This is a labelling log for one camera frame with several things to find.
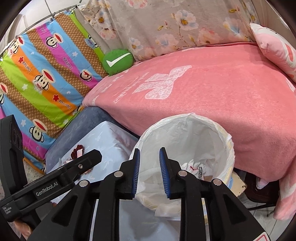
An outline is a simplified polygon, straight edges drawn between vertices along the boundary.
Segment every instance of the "wall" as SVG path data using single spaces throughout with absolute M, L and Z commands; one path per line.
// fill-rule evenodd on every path
M 47 0 L 48 6 L 51 12 L 57 12 L 63 8 L 75 4 L 87 4 L 89 0 L 82 0 L 79 3 L 79 0 Z M 27 27 L 36 23 L 38 20 L 49 15 L 50 12 L 46 6 L 44 0 L 32 0 L 18 15 L 15 21 L 12 23 L 8 31 L 6 32 L 4 38 L 0 42 L 0 52 L 2 49 L 11 41 L 13 38 L 24 31 Z
M 284 19 L 266 0 L 252 0 L 260 24 L 283 36 L 294 48 L 296 39 Z

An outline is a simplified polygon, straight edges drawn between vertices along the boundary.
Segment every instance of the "floral fabric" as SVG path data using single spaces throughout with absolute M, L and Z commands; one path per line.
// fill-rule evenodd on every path
M 254 42 L 259 23 L 251 0 L 90 0 L 80 8 L 104 43 L 137 61 L 189 47 Z

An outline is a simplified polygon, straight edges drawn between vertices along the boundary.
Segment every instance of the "pink blanket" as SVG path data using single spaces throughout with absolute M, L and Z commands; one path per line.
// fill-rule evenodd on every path
M 105 77 L 85 97 L 141 135 L 162 118 L 194 112 L 232 135 L 235 167 L 280 179 L 276 219 L 296 210 L 296 97 L 286 75 L 258 46 L 183 50 Z

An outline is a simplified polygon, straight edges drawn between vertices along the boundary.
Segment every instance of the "green pillow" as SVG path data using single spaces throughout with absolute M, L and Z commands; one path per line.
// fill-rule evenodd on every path
M 118 74 L 133 66 L 133 55 L 124 49 L 112 50 L 104 56 L 102 64 L 109 75 Z

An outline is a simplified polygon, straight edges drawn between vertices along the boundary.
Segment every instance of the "white plastic bag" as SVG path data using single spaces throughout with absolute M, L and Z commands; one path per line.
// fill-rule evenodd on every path
M 212 176 L 210 180 L 219 178 L 229 184 L 234 166 L 231 135 L 218 123 L 195 113 L 164 118 L 148 128 L 134 147 L 141 152 L 136 198 L 156 216 L 179 219 L 181 213 L 181 201 L 167 199 L 163 189 L 161 147 L 181 166 L 190 168 L 193 160 L 197 163 L 193 166 L 205 167 L 203 177 Z

